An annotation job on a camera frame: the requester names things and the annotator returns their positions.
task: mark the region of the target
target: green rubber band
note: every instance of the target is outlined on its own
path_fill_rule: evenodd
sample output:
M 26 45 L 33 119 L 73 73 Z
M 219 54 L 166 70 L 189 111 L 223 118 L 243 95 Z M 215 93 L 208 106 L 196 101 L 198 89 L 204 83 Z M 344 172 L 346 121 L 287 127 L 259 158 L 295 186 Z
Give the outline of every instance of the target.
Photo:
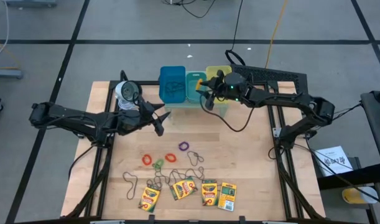
M 163 159 L 158 159 L 156 163 L 154 163 L 152 166 L 154 167 L 155 171 L 161 170 L 162 166 L 164 165 Z

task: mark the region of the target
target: plastic bin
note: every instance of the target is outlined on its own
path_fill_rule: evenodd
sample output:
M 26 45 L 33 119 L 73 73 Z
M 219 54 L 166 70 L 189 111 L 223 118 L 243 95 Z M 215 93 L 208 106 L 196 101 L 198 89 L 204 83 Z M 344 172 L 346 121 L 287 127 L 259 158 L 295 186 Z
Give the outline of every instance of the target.
M 184 66 L 160 68 L 159 98 L 164 103 L 183 103 L 185 101 Z
M 188 101 L 191 103 L 200 102 L 200 94 L 197 93 L 195 89 L 199 79 L 206 81 L 206 73 L 205 72 L 188 72 L 187 75 L 185 76 L 186 95 L 187 95 Z M 206 90 L 206 87 L 200 86 L 199 90 Z
M 217 77 L 217 71 L 221 70 L 225 75 L 229 74 L 232 72 L 231 66 L 229 65 L 219 65 L 219 66 L 207 66 L 206 68 L 206 77 L 208 80 L 210 80 L 213 77 Z M 228 100 L 223 100 L 220 101 L 218 99 L 214 100 L 215 104 L 220 104 L 220 103 L 228 103 Z

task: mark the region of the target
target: wheel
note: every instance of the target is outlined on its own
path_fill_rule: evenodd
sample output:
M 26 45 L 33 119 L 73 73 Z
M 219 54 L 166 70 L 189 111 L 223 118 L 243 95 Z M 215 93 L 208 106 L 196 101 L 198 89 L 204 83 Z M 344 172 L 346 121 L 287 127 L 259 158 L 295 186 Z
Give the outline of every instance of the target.
M 0 103 L 0 111 L 3 110 L 3 105 Z

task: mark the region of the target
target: wooden table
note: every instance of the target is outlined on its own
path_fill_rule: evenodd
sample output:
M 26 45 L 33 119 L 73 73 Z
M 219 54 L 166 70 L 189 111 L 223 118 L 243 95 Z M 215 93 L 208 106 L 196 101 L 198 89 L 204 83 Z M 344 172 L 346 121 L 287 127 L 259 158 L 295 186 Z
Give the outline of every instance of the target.
M 94 82 L 87 111 L 98 113 L 104 111 L 109 82 Z M 281 93 L 295 91 L 292 82 L 279 82 Z M 143 97 L 152 103 L 160 103 L 159 86 L 144 86 Z M 283 108 L 285 121 L 292 125 L 301 119 L 295 108 Z M 241 128 L 250 109 L 238 102 L 230 101 L 225 120 L 234 128 Z M 247 128 L 236 133 L 226 127 L 218 118 L 206 114 L 201 109 L 173 110 L 172 117 L 164 122 L 165 133 L 158 137 L 153 126 L 148 126 L 127 136 L 116 136 L 109 181 L 104 203 L 104 219 L 147 220 L 150 213 L 137 208 L 146 180 L 154 177 L 151 166 L 144 166 L 141 158 L 150 154 L 154 161 L 164 158 L 167 153 L 174 153 L 177 162 L 165 161 L 162 172 L 168 175 L 172 169 L 185 171 L 193 168 L 187 153 L 178 150 L 178 144 L 187 141 L 190 150 L 205 158 L 201 164 L 205 168 L 205 178 L 217 179 L 236 184 L 238 193 L 234 212 L 217 207 L 202 206 L 200 191 L 181 200 L 175 201 L 165 184 L 157 202 L 154 215 L 157 220 L 238 220 L 244 215 L 246 220 L 285 220 L 284 206 L 280 191 L 279 175 L 276 161 L 267 156 L 272 147 L 271 127 L 267 107 L 256 108 Z M 297 144 L 307 146 L 304 139 L 298 138 Z M 86 139 L 79 140 L 76 156 L 89 147 Z M 72 211 L 88 190 L 96 150 L 78 161 L 72 170 L 67 194 L 62 208 L 62 215 Z M 317 178 L 310 153 L 295 146 L 292 156 L 300 191 L 315 210 L 325 216 Z M 122 178 L 128 171 L 139 178 L 133 200 L 126 198 L 131 183 Z M 288 188 L 292 216 L 296 216 L 293 194 Z M 99 193 L 95 193 L 91 214 L 96 213 Z

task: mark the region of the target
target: black floor stripe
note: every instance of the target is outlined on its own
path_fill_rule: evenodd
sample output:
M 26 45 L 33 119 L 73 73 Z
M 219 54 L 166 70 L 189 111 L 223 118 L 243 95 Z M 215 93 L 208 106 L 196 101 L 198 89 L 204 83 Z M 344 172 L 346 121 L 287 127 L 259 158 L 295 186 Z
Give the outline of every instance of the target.
M 52 91 L 52 95 L 50 96 L 51 102 L 55 102 L 55 100 L 57 99 L 58 91 L 60 90 L 61 82 L 63 80 L 65 71 L 67 70 L 67 66 L 68 66 L 68 63 L 69 63 L 70 58 L 71 58 L 73 46 L 75 45 L 74 42 L 78 38 L 79 30 L 80 30 L 80 27 L 82 25 L 83 18 L 85 17 L 86 10 L 87 10 L 88 5 L 89 5 L 89 1 L 90 0 L 85 0 L 85 2 L 83 3 L 82 10 L 80 11 L 79 18 L 76 22 L 76 26 L 75 26 L 75 29 L 74 29 L 73 34 L 72 34 L 70 45 L 68 46 L 67 52 L 66 52 L 65 57 L 63 59 L 61 69 L 58 73 L 58 77 L 56 79 L 56 82 L 55 82 L 55 85 L 54 85 L 54 88 Z M 7 215 L 6 223 L 14 223 L 14 221 L 16 220 L 17 213 L 19 211 L 19 208 L 20 208 L 20 205 L 22 202 L 22 198 L 23 198 L 23 196 L 25 194 L 25 190 L 28 186 L 30 175 L 31 175 L 32 170 L 34 169 L 34 166 L 35 166 L 35 161 L 36 161 L 37 155 L 39 153 L 40 145 L 42 144 L 43 138 L 45 136 L 45 132 L 46 132 L 46 130 L 39 130 L 38 131 L 38 134 L 37 134 L 36 139 L 35 139 L 34 146 L 32 147 L 32 150 L 31 150 L 31 153 L 30 153 L 30 156 L 28 159 L 28 163 L 25 166 L 24 173 L 21 177 L 21 181 L 20 181 L 20 184 L 18 186 L 16 195 L 14 196 L 14 200 L 13 200 L 13 203 L 10 207 L 9 214 Z
M 378 59 L 379 64 L 380 64 L 380 49 L 379 49 L 379 46 L 378 46 L 378 43 L 380 44 L 380 40 L 379 41 L 375 41 L 375 37 L 373 36 L 373 34 L 371 32 L 371 29 L 369 28 L 368 23 L 366 22 L 364 14 L 361 11 L 361 8 L 359 7 L 359 5 L 357 3 L 357 0 L 351 0 L 351 3 L 353 4 L 353 7 L 354 7 L 354 9 L 355 9 L 355 11 L 357 13 L 358 19 L 359 19 L 361 25 L 364 28 L 365 34 L 367 35 L 368 39 L 372 43 L 372 48 L 373 48 L 373 50 L 375 52 L 375 55 L 376 55 L 376 58 Z
M 71 44 L 71 40 L 9 40 L 9 44 Z M 275 40 L 274 44 L 295 45 L 364 45 L 374 40 Z M 170 39 L 170 40 L 75 40 L 74 44 L 138 45 L 138 44 L 232 44 L 231 39 Z M 236 40 L 235 44 L 270 44 L 270 40 Z

